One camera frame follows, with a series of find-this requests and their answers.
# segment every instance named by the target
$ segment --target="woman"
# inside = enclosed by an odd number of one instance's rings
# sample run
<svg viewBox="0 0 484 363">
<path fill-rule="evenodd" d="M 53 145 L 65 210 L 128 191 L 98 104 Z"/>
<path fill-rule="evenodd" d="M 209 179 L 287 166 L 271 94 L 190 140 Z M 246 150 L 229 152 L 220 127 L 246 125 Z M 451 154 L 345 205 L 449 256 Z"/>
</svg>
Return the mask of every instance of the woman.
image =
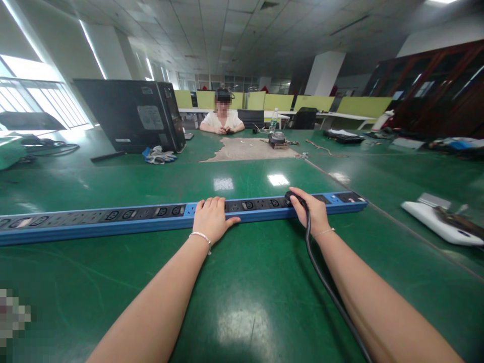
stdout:
<svg viewBox="0 0 484 363">
<path fill-rule="evenodd" d="M 237 111 L 230 109 L 231 93 L 226 89 L 215 92 L 215 112 L 209 112 L 200 124 L 200 130 L 219 135 L 234 134 L 245 129 Z"/>
<path fill-rule="evenodd" d="M 373 360 L 461 363 L 439 332 L 334 232 L 325 204 L 301 189 L 290 189 L 305 200 L 311 212 L 311 234 Z M 291 201 L 305 226 L 304 207 L 294 196 Z M 116 320 L 88 363 L 169 360 L 193 286 L 211 245 L 240 222 L 238 217 L 225 220 L 224 209 L 225 198 L 209 198 L 198 203 L 193 233 Z"/>
</svg>

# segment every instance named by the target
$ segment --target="white blouse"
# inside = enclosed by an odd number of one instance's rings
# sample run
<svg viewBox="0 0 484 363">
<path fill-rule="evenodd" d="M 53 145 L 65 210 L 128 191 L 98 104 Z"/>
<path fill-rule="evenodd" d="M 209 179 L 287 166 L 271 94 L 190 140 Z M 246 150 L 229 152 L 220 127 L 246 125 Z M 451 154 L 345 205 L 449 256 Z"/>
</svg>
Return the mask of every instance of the white blouse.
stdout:
<svg viewBox="0 0 484 363">
<path fill-rule="evenodd" d="M 218 119 L 217 114 L 213 111 L 209 112 L 207 116 L 205 116 L 202 123 L 217 129 L 222 127 L 222 123 Z M 236 110 L 230 110 L 227 115 L 225 127 L 229 126 L 233 129 L 240 124 L 243 124 L 243 122 L 240 118 L 238 118 L 238 112 Z"/>
</svg>

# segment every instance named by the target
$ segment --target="blue power strip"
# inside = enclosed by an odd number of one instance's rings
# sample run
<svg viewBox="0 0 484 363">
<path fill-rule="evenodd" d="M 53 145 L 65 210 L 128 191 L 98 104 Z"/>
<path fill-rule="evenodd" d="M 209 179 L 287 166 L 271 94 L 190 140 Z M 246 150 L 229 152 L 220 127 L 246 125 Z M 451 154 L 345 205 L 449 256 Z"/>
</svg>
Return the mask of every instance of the blue power strip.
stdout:
<svg viewBox="0 0 484 363">
<path fill-rule="evenodd" d="M 359 212 L 368 205 L 353 192 L 313 196 L 326 203 L 328 214 Z M 196 206 L 163 204 L 0 216 L 0 246 L 191 228 Z M 240 217 L 241 223 L 297 217 L 284 197 L 227 200 L 225 214 Z"/>
</svg>

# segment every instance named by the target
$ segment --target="water bottle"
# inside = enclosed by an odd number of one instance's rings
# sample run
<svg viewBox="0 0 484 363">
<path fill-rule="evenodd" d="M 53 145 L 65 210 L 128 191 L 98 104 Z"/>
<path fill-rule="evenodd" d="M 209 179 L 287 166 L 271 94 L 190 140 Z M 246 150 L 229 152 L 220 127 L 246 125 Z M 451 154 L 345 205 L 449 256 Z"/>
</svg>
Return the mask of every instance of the water bottle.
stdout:
<svg viewBox="0 0 484 363">
<path fill-rule="evenodd" d="M 276 131 L 277 121 L 279 120 L 279 109 L 275 108 L 272 114 L 271 123 L 269 125 L 269 133 L 274 133 Z"/>
</svg>

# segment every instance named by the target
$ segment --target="gloves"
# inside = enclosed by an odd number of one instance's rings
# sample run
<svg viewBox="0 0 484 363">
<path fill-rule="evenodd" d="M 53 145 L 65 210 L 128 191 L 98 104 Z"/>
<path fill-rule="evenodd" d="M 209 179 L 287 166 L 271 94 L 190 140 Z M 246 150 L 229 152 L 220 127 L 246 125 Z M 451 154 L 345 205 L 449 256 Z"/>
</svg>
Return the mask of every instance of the gloves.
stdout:
<svg viewBox="0 0 484 363">
<path fill-rule="evenodd" d="M 153 149 L 147 147 L 142 154 L 147 163 L 155 165 L 172 162 L 178 159 L 173 155 L 172 151 L 163 152 L 161 146 L 155 146 Z"/>
</svg>

